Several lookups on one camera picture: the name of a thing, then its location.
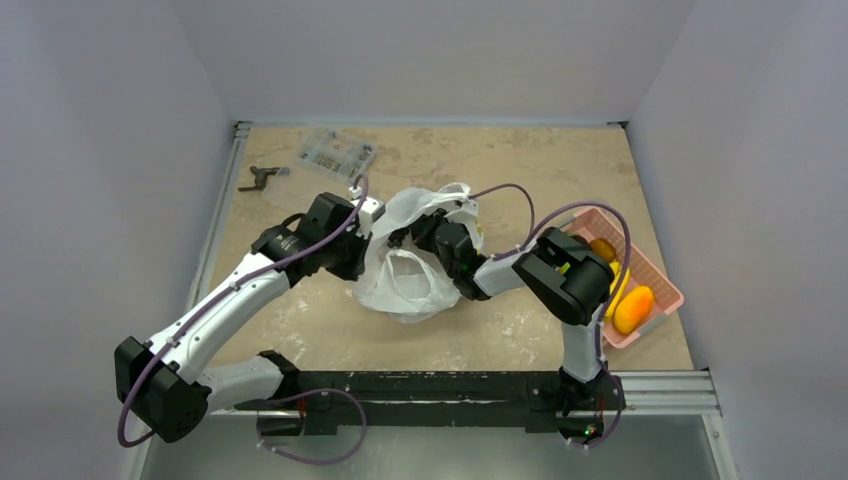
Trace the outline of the black fake grapes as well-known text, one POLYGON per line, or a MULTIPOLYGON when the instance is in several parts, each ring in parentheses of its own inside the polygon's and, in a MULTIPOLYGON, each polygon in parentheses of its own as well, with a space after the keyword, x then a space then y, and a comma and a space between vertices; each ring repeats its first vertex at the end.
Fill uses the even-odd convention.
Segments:
POLYGON ((408 228, 394 230, 387 238, 386 245, 390 249, 400 248, 405 239, 410 235, 408 228))

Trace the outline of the white plastic bag lemon print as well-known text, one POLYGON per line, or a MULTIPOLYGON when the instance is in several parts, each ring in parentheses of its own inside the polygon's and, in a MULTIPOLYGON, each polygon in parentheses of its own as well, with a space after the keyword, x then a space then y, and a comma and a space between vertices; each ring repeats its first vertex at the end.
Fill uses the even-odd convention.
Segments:
POLYGON ((439 208, 453 221, 452 214, 470 195, 468 184, 454 182, 436 191, 410 187, 391 197, 373 226, 365 271, 353 287, 359 303, 403 324, 418 323, 452 308, 461 294, 437 258, 416 248, 410 236, 396 249, 388 248, 386 241, 394 230, 439 208))

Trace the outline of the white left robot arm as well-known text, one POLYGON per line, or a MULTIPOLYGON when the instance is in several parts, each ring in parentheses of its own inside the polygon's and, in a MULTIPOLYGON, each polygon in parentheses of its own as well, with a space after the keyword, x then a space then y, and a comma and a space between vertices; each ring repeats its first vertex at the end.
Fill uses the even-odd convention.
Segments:
POLYGON ((284 409, 297 399, 297 369, 274 351, 212 368, 222 346, 267 304, 301 280, 325 270, 344 281, 364 271, 371 228, 383 202, 351 191, 351 199, 325 192, 304 213, 264 230, 225 280, 180 319, 146 341, 133 336, 114 352, 117 397, 122 403, 118 441, 129 416, 156 435, 176 442, 210 413, 252 401, 284 409))

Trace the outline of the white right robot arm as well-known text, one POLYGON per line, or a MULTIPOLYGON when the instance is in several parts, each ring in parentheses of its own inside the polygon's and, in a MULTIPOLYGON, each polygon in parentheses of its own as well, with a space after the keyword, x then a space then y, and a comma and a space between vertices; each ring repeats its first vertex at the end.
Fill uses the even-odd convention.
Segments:
POLYGON ((405 242, 434 255, 452 285, 469 300, 488 300, 521 287, 532 291, 562 325, 564 399, 584 407, 599 396, 598 378, 605 367, 601 309, 610 299, 615 274, 588 246, 548 228, 524 250, 499 260, 486 258, 473 246, 468 228, 448 219, 443 209, 392 232, 387 245, 398 248, 405 242))

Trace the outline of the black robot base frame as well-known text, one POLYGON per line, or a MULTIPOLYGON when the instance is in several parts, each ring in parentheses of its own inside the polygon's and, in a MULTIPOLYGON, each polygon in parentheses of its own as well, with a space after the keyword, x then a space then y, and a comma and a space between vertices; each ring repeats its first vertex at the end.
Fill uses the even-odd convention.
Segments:
POLYGON ((620 379, 581 384, 562 371, 302 371, 268 400, 239 404, 290 412, 270 435, 333 435, 341 426, 521 428, 594 442, 626 407, 620 379))

